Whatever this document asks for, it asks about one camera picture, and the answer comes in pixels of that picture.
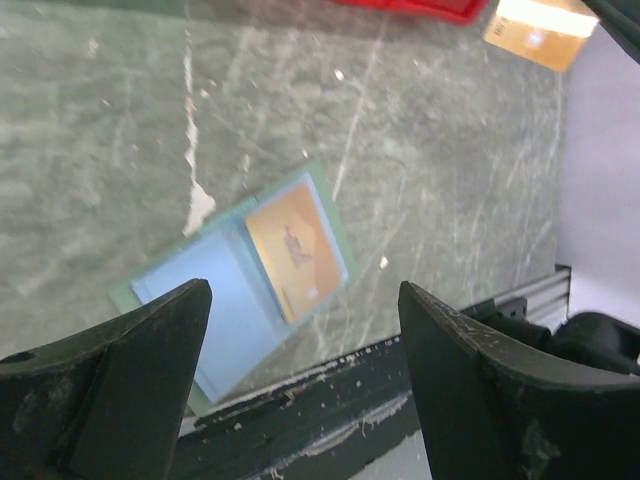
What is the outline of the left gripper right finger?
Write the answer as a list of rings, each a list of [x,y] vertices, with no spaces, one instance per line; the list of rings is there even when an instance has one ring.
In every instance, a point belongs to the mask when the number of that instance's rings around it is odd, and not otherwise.
[[[639,381],[548,353],[403,282],[398,312],[435,479],[635,479]]]

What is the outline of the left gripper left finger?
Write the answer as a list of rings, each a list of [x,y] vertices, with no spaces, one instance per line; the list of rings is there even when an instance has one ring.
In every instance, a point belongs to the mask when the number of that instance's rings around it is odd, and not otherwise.
[[[2,478],[167,478],[211,304],[190,280],[2,359]]]

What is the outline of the mint green card holder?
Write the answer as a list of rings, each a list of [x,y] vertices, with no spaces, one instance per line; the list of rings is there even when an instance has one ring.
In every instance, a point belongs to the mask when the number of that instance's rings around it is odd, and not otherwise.
[[[245,224],[246,217],[286,186],[311,178],[349,273],[346,284],[305,319],[288,323]],[[151,302],[194,278],[204,279],[212,303],[190,385],[188,407],[207,415],[269,355],[349,285],[358,265],[322,165],[310,161],[280,182],[257,191],[206,222],[155,260],[115,283],[110,300],[121,313]]]

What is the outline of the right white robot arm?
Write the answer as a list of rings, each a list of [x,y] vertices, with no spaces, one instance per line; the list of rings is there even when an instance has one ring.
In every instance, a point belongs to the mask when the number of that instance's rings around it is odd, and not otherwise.
[[[637,1],[501,1],[484,39],[564,72],[597,26],[639,58]],[[639,374],[639,330],[598,312],[572,316],[555,331],[499,311],[494,301],[469,309],[477,322],[557,357],[624,375]]]

